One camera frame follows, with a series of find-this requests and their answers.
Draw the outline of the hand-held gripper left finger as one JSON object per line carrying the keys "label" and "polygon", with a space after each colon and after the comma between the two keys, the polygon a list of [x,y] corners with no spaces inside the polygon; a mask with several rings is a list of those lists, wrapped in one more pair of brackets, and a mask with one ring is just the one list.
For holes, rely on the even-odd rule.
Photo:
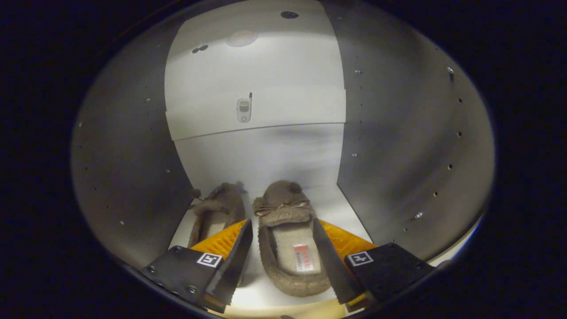
{"label": "hand-held gripper left finger", "polygon": [[142,274],[195,307],[223,313],[231,304],[251,243],[252,222],[245,219],[190,248],[172,247]]}

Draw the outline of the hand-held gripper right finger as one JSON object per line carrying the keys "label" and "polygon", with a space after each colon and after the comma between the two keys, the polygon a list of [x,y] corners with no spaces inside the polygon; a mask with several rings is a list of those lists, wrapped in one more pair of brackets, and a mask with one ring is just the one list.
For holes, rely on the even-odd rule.
{"label": "hand-held gripper right finger", "polygon": [[349,311],[393,307],[434,275],[434,267],[399,245],[377,246],[316,218],[313,239],[340,304]]}

